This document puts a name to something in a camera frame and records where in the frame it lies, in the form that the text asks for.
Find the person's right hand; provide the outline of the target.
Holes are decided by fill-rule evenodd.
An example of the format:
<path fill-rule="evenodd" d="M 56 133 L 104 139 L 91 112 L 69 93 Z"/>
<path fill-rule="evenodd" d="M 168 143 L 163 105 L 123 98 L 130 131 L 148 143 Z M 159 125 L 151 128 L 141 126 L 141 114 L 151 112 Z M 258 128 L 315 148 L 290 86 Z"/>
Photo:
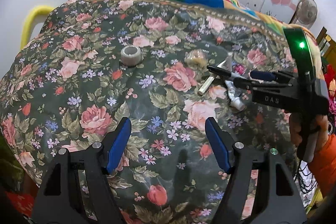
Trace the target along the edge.
<path fill-rule="evenodd" d="M 296 147 L 302 142 L 302 136 L 300 135 L 302 129 L 301 125 L 303 122 L 301 121 L 300 115 L 297 113 L 291 113 L 289 116 L 289 131 L 290 131 L 290 139 L 293 145 Z M 318 137 L 315 146 L 315 152 L 320 151 L 323 146 L 329 140 L 329 121 L 326 115 L 317 115 L 314 120 L 311 120 L 311 124 L 308 130 L 304 130 L 305 133 L 311 133 L 315 129 L 318 129 Z"/>

